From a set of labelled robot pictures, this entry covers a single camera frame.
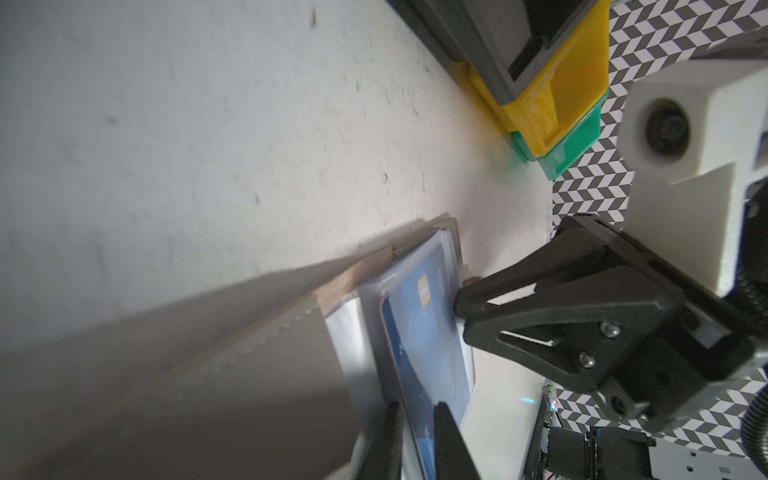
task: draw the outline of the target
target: yellow plastic bin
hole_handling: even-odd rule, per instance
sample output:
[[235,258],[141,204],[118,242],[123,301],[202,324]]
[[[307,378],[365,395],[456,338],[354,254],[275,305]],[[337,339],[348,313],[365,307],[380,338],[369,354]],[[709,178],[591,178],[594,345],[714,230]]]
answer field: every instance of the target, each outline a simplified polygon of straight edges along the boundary
[[608,7],[600,0],[522,95],[499,107],[474,69],[470,82],[534,157],[545,156],[608,89]]

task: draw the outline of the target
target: screw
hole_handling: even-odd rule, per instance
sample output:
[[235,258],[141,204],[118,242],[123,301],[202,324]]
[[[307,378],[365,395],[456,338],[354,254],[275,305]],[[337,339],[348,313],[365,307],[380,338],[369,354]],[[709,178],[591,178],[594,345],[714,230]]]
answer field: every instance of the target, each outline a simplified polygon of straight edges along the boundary
[[603,320],[600,323],[600,331],[603,333],[603,335],[606,336],[606,338],[612,339],[619,336],[619,333],[621,333],[621,328],[619,325],[614,325],[607,320]]
[[585,369],[590,369],[594,366],[594,357],[586,352],[579,352],[578,361]]
[[701,326],[701,320],[699,320],[691,312],[684,312],[682,317],[683,325],[689,330],[698,330]]

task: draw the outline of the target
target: blue credit card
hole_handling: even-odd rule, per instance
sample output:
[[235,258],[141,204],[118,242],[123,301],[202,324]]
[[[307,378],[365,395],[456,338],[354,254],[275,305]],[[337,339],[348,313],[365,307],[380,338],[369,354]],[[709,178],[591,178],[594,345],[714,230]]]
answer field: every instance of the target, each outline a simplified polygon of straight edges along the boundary
[[469,403],[454,292],[442,248],[432,251],[383,300],[381,313],[425,478],[435,479],[434,405],[446,402],[457,424]]

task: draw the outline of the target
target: white surface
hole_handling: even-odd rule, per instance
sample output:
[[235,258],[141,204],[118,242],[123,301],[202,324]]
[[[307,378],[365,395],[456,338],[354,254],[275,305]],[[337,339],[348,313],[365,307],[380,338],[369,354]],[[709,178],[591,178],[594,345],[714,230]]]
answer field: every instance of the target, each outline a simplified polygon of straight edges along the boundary
[[[274,298],[283,270],[443,212],[470,274],[545,241],[541,170],[499,167],[506,144],[384,0],[14,0],[0,14],[0,407],[15,413],[0,463],[182,358],[168,352],[239,328],[229,310],[258,319],[249,299]],[[252,284],[242,304],[211,300]],[[194,298],[210,311],[146,316]],[[138,317],[135,335],[111,333]],[[105,341],[45,360],[104,326]],[[476,397],[498,389],[483,442],[521,448],[532,416],[515,396],[538,380],[478,357]]]
[[[647,145],[645,125],[660,101],[689,123],[679,158]],[[639,80],[629,94],[618,149],[636,170],[624,231],[706,288],[733,288],[746,186],[768,111],[768,62],[692,60]]]
[[648,449],[650,470],[659,480],[763,480],[751,460],[744,457],[726,457],[716,453],[699,452],[667,440],[658,439],[656,447]]
[[[533,293],[533,286],[505,294],[511,302]],[[528,452],[544,378],[514,362],[472,349],[475,390],[462,435],[480,478],[517,479]]]

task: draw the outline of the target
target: card chip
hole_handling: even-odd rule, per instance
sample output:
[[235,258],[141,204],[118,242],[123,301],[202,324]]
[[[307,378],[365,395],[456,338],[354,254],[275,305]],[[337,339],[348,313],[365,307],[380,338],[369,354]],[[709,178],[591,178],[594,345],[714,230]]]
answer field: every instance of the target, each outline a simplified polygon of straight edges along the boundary
[[427,306],[427,303],[432,299],[432,294],[429,293],[429,281],[427,280],[427,274],[425,273],[419,279],[419,297],[422,299],[422,307]]

